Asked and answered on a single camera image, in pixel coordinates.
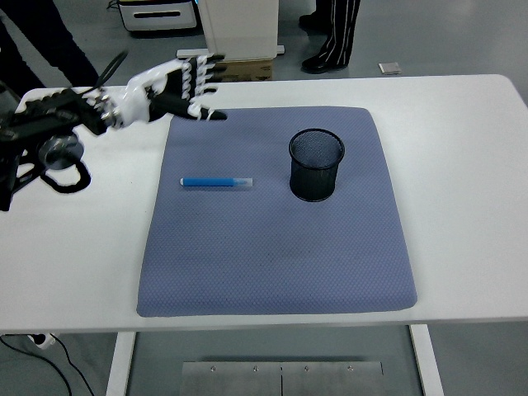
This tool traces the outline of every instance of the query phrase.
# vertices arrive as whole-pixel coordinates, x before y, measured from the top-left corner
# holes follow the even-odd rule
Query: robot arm
[[[88,103],[101,112],[107,126],[125,128],[135,121],[150,122],[171,113],[196,120],[225,120],[225,114],[206,109],[194,100],[215,92],[224,71],[215,65],[223,57],[202,55],[186,60],[173,59],[132,77],[126,87],[107,91],[99,88],[84,94]]]
[[[195,102],[197,97],[216,91],[211,83],[221,81],[219,73],[224,70],[215,62],[222,58],[174,59],[132,77],[126,87],[103,87],[108,75],[85,92],[65,89],[29,101],[20,113],[0,109],[0,210],[8,211],[13,195],[38,177],[60,193],[77,192],[90,184],[90,173],[81,161],[83,145],[73,132],[78,125],[99,135],[109,127],[149,123],[167,113],[195,120],[225,120],[224,113]],[[111,64],[107,70],[118,65]],[[33,167],[18,176],[24,164]],[[61,186],[47,174],[50,169],[72,166],[77,168],[79,180],[71,186]]]

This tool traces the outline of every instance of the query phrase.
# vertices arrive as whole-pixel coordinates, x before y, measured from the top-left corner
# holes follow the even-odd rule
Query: black shoe
[[[330,18],[319,15],[317,12],[312,12],[309,15],[303,15],[299,18],[299,26],[308,31],[320,31],[329,34],[332,31]]]
[[[332,64],[325,61],[324,59],[319,58],[318,55],[315,55],[312,58],[306,59],[302,63],[301,70],[305,73],[321,74],[331,70],[343,70],[347,66],[347,64]]]

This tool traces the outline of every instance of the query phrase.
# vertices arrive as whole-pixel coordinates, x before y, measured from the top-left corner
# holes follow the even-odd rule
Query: black mesh pen holder
[[[290,141],[290,189],[301,200],[326,200],[336,188],[345,145],[329,130],[301,130]]]

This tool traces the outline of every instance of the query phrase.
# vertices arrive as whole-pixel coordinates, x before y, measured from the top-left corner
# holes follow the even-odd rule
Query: white robotic hand
[[[221,81],[221,55],[174,59],[132,77],[126,87],[98,87],[83,93],[101,112],[107,126],[125,128],[135,121],[154,121],[166,113],[196,120],[225,120],[227,116],[195,102]]]

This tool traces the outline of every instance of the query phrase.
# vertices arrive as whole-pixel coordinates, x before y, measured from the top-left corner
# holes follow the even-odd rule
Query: black pants
[[[318,56],[330,64],[348,65],[360,0],[317,0],[317,13],[329,16],[332,32]]]
[[[91,87],[96,82],[96,70],[73,41],[52,0],[0,0],[0,8],[73,86]],[[22,59],[1,21],[0,80],[19,96],[44,86]]]

